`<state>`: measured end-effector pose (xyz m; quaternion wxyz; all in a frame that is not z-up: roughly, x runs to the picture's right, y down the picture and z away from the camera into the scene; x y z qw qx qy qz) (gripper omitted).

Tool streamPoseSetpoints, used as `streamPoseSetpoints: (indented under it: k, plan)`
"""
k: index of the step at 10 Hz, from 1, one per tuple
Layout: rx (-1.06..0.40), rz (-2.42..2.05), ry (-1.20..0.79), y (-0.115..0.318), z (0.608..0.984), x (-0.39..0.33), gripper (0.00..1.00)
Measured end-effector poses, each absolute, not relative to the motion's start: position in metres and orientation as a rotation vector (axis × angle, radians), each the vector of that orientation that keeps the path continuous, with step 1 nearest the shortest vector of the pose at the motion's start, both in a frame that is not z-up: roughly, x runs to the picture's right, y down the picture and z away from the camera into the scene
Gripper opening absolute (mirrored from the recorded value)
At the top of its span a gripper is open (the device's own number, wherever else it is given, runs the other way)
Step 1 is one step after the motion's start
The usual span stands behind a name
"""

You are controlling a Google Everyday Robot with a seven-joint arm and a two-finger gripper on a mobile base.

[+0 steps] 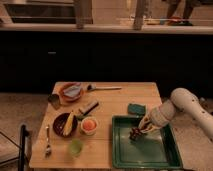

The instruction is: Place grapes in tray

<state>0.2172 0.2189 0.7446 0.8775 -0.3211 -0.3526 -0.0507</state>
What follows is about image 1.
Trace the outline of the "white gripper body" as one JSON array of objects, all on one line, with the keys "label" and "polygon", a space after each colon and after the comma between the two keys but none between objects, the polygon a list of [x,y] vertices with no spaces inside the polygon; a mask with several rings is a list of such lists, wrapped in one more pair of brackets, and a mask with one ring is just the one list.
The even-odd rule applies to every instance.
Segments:
[{"label": "white gripper body", "polygon": [[169,120],[166,119],[159,108],[154,108],[148,113],[148,124],[156,128],[162,128],[169,123]]}]

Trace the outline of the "yellow-white gripper finger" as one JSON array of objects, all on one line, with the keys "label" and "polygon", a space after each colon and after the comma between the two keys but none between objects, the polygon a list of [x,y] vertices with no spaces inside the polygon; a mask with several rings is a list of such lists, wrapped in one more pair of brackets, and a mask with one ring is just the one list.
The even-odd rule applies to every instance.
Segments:
[{"label": "yellow-white gripper finger", "polygon": [[139,122],[138,128],[141,133],[146,134],[155,130],[158,130],[158,127],[155,126],[149,117],[144,116]]}]

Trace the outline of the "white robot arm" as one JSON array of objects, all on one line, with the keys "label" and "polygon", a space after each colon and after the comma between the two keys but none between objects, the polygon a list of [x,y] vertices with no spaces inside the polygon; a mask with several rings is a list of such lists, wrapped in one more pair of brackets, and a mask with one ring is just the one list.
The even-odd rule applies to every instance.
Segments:
[{"label": "white robot arm", "polygon": [[185,88],[176,88],[170,98],[161,105],[151,109],[139,122],[141,133],[149,133],[168,125],[178,111],[193,117],[205,135],[213,141],[213,116],[205,110],[192,92]]}]

